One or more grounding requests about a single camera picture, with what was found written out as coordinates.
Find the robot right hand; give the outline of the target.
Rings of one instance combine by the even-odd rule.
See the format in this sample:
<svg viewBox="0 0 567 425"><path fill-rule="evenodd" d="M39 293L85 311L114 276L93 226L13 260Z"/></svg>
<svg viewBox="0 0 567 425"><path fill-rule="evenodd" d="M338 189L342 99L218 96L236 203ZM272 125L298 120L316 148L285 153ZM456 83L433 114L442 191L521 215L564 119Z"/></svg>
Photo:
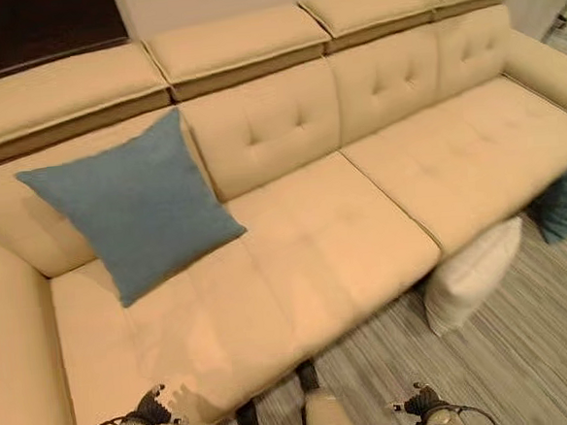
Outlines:
<svg viewBox="0 0 567 425"><path fill-rule="evenodd" d="M430 411L443 404L438 393L429 384L415 382L413 387L417 393L404 404L403 408L406 413L423 419Z"/></svg>

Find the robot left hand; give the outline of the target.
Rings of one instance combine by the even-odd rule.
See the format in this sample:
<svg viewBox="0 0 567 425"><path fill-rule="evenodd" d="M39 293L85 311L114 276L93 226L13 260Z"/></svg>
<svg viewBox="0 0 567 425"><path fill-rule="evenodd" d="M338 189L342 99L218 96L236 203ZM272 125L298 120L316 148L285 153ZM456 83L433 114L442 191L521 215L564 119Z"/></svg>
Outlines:
<svg viewBox="0 0 567 425"><path fill-rule="evenodd" d="M187 416L171 412L160 402L159 397L164 391L163 383L151 387L130 415L151 425L189 425Z"/></svg>

